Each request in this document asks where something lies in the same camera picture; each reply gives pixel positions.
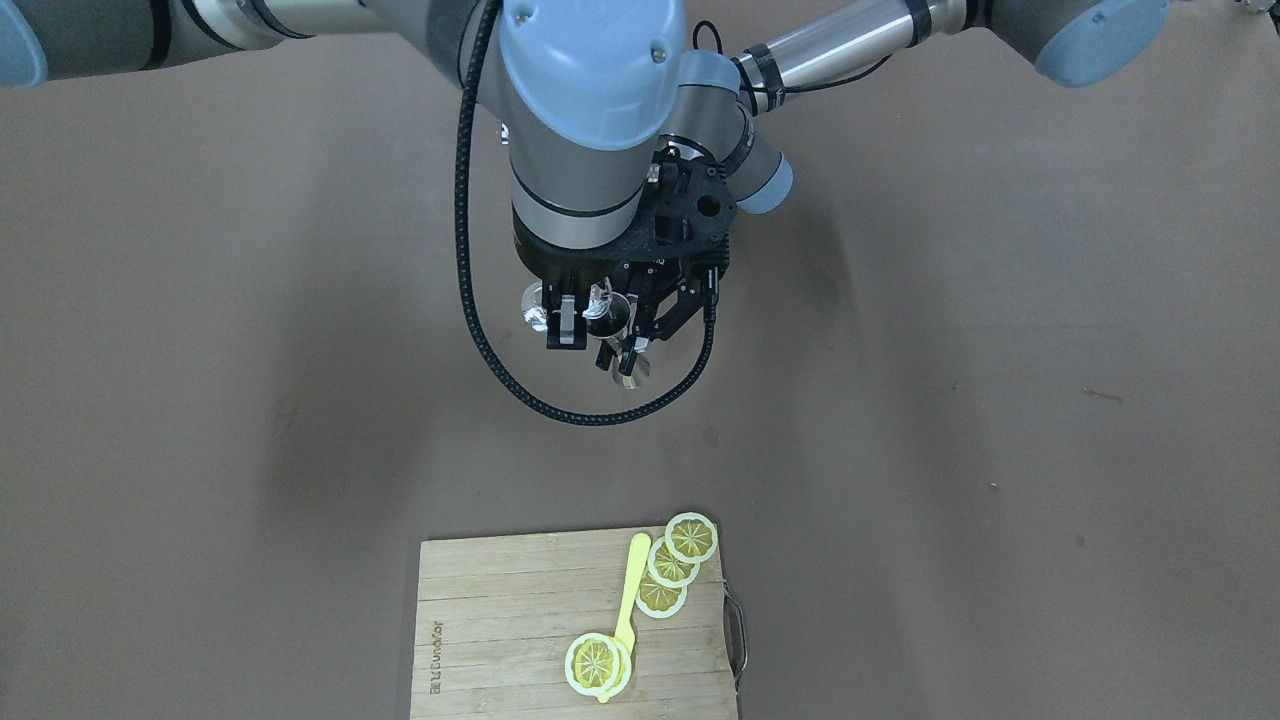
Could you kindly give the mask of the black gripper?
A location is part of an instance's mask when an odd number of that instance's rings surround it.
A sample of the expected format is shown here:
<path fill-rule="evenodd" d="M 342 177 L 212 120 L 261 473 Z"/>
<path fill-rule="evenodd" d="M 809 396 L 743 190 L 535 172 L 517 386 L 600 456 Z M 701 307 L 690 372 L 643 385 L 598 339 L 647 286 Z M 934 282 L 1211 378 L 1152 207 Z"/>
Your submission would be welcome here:
<path fill-rule="evenodd" d="M 515 228 L 515 249 L 521 263 L 543 283 L 545 291 L 547 348 L 556 351 L 588 347 L 588 291 L 604 284 L 628 260 L 634 242 L 625 237 L 594 249 L 567 249 Z M 652 302 L 650 340 L 668 341 L 698 313 L 713 309 L 713 297 L 690 284 L 662 284 Z M 650 377 L 652 364 L 625 332 L 600 338 L 596 368 L 612 377 Z"/>

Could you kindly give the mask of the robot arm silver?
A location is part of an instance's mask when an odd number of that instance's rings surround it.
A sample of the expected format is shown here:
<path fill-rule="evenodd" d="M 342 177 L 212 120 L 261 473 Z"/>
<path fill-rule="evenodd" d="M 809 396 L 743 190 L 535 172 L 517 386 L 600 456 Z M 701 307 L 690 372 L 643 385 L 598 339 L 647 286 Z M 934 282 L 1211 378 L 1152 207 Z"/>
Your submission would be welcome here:
<path fill-rule="evenodd" d="M 602 341 L 596 365 L 634 388 L 648 377 L 652 343 L 695 313 L 713 323 L 733 217 L 772 210 L 794 182 L 756 117 L 970 28 L 989 31 L 1056 85 L 1093 85 L 1143 53 L 1169 10 L 1166 1 L 854 1 L 737 56 L 689 53 L 605 283 L 605 315 L 585 319 Z"/>
<path fill-rule="evenodd" d="M 691 251 L 660 237 L 657 167 L 684 68 L 681 1 L 5 1 L 3 86 L 159 70 L 326 35 L 393 33 L 457 87 L 454 236 L 477 347 L 468 251 L 474 118 L 512 133 L 512 217 L 553 348 L 581 348 L 591 290 L 630 263 Z"/>

